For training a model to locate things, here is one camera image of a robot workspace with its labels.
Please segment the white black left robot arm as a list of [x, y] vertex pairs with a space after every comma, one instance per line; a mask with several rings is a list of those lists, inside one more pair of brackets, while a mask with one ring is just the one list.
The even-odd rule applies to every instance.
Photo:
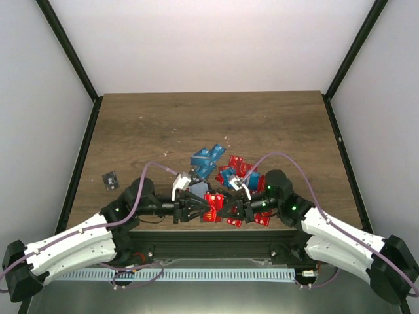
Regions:
[[1, 278], [11, 302], [39, 293], [60, 276], [93, 264], [127, 264], [134, 256], [129, 231], [138, 216], [172, 216], [188, 222], [208, 212], [207, 200], [188, 189], [186, 177], [176, 178], [169, 196], [157, 196], [152, 180], [138, 178], [115, 200], [84, 222], [44, 240], [7, 245]]

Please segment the black leather card holder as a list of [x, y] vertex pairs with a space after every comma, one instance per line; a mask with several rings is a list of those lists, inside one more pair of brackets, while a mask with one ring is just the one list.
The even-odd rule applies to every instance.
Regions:
[[199, 198], [204, 199], [204, 196], [212, 191], [210, 183], [206, 181], [194, 182], [188, 187], [188, 191]]

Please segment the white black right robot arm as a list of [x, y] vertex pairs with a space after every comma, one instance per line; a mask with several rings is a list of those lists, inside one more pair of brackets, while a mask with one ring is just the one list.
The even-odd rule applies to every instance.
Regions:
[[311, 259], [334, 265], [364, 280], [393, 305], [418, 296], [414, 286], [418, 263], [400, 237], [381, 237], [332, 217], [295, 193], [292, 182], [279, 169], [264, 178], [263, 190], [254, 194], [245, 179], [233, 173], [225, 175], [223, 182], [238, 194], [220, 214], [254, 222], [258, 213], [275, 209], [284, 225], [302, 233], [303, 240], [291, 246], [294, 261], [304, 264]]

